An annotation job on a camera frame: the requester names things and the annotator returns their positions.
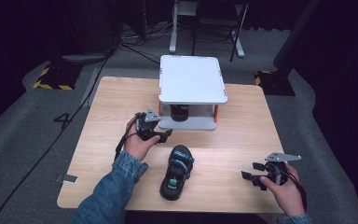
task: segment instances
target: hand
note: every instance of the hand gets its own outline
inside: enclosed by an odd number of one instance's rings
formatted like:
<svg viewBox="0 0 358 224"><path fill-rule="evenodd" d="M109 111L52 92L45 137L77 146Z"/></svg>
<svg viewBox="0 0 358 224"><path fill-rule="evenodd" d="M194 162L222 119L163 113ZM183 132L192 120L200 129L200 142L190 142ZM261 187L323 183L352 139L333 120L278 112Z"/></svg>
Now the hand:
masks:
<svg viewBox="0 0 358 224"><path fill-rule="evenodd" d="M299 181L296 169L287 163L286 167L287 173L292 174ZM275 184L265 176L261 176L260 181L271 190L278 205L287 216L296 217L305 215L301 194L291 179L287 179L286 183L282 186Z"/></svg>
<svg viewBox="0 0 358 224"><path fill-rule="evenodd" d="M136 133L135 124L132 124L129 133L127 134L127 140L124 143L124 150L137 160L142 161L149 149L158 142L159 138L160 136L156 135L147 141L142 140Z"/></svg>

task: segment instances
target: gray carpet floor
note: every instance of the gray carpet floor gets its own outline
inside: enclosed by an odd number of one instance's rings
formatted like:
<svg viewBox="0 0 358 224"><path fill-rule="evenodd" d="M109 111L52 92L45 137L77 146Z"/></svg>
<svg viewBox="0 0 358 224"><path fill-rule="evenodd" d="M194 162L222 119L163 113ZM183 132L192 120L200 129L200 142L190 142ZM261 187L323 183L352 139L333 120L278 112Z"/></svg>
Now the gray carpet floor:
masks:
<svg viewBox="0 0 358 224"><path fill-rule="evenodd" d="M229 45L198 44L196 54L216 57L226 83L254 85L255 71L276 70L273 59L289 34L289 31L262 29L241 32L245 57L234 57L232 63L228 61ZM164 35L133 48L158 61L161 55L169 54L169 44L170 36ZM179 33L176 54L191 54L187 29ZM73 91L33 89L46 64L48 62L41 63L24 77L27 92L0 117L0 205L59 134L62 124L53 120L63 113L73 115L76 112L98 69L98 64L84 66ZM158 70L158 63L120 48L104 66L101 77L158 78ZM314 223L358 223L358 198L354 187L312 116L313 90L296 71L289 79L295 97L267 95L266 98L284 151L303 158L303 161L291 163L297 168L308 193L308 213ZM0 223L69 222L75 210L58 207L56 201L61 183L54 179L66 173L88 112L87 106L80 108L57 143L8 201L0 213Z"/></svg>

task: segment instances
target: denim jacket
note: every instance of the denim jacket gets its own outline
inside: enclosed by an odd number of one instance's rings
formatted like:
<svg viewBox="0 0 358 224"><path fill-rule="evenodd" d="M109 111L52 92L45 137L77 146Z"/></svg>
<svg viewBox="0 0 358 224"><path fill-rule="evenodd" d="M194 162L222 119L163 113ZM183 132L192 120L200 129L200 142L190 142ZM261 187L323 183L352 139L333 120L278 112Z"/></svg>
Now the denim jacket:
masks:
<svg viewBox="0 0 358 224"><path fill-rule="evenodd" d="M72 223L124 223L125 207L133 188L148 165L122 151L113 163L113 170L97 184L92 194L76 209ZM307 215L283 217L278 224L310 224Z"/></svg>

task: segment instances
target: light wood tabletop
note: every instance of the light wood tabletop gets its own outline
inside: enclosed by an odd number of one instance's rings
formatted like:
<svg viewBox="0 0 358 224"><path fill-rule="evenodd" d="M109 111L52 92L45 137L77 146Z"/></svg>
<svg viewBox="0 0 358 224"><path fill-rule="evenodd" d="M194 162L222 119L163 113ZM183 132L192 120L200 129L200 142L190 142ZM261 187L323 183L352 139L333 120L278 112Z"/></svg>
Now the light wood tabletop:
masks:
<svg viewBox="0 0 358 224"><path fill-rule="evenodd" d="M265 163L273 151L283 152L266 98L258 86L225 84L228 101L219 106L217 128L208 131L176 131L163 144L154 145L144 162L149 169L136 185L127 210L229 213L282 213L272 193L260 190L241 177L241 171ZM112 170L116 146L126 124L137 112L158 111L158 80L103 77L77 143L58 206L77 208L104 175ZM167 201L159 187L173 147L188 147L195 158L182 196Z"/></svg>

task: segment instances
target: person's right arm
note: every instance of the person's right arm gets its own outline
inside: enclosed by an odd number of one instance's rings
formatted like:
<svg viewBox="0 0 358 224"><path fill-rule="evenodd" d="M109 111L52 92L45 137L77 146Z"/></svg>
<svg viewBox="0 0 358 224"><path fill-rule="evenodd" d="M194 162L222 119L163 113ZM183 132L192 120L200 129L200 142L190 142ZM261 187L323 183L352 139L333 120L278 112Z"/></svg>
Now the person's right arm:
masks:
<svg viewBox="0 0 358 224"><path fill-rule="evenodd" d="M286 167L287 173L292 174L297 180L299 180L296 169L287 163ZM305 212L301 194L292 180L288 179L282 186L275 184L265 176L261 176L260 181L269 190L271 190L274 194L275 200L286 215L286 217L277 220L278 224L312 223L310 217Z"/></svg>

